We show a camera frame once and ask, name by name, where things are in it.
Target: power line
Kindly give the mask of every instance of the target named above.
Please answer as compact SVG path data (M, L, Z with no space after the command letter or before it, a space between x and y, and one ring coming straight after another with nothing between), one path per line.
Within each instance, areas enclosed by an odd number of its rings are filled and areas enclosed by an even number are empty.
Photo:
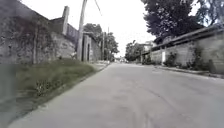
M101 13L100 6L99 6L97 0L95 0L95 3L96 3L96 6L97 6L97 8L98 8L98 10L99 10L99 12L100 12L100 15L103 16L102 13Z

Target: roof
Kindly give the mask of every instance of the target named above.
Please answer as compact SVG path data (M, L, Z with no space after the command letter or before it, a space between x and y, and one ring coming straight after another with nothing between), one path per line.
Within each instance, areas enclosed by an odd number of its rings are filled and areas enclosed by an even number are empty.
M175 45L180 45L183 43L189 43L191 41L208 38L210 36L213 36L215 34L219 34L224 32L224 23L221 24L215 24L206 28L202 28L187 34L184 34L182 36L179 36L177 38L174 38L164 44L157 45L156 47L152 48L152 51L159 50L160 48L164 47L172 47Z

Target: building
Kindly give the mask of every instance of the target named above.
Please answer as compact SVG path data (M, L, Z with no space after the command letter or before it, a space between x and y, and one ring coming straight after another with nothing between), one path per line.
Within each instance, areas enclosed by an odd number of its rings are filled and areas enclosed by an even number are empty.
M176 53L176 62L183 66L194 59L193 49L201 49L203 63L208 63L211 72L224 73L224 24L215 24L191 33L168 40L166 43L153 47L151 60L163 63L171 53Z

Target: asphalt road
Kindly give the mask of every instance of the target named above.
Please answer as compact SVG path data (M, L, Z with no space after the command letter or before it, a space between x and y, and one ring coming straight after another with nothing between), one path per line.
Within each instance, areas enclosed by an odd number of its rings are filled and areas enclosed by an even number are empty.
M224 128L224 80L112 64L9 128Z

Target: sidewalk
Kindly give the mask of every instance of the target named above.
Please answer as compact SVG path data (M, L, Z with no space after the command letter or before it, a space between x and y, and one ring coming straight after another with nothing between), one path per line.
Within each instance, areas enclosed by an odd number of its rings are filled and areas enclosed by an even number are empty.
M209 73L208 71L193 71L193 70L185 70L185 69L163 67L163 66L155 66L155 68L162 69L162 70L168 70L168 71L175 71L175 72L182 72L182 73L189 73L189 74L195 74L195 75L202 75L202 76L207 76L207 77L224 79L224 75L212 74L212 73Z
M95 63L91 63L90 65L93 66L97 71L100 71L106 68L109 64L109 61L98 61Z

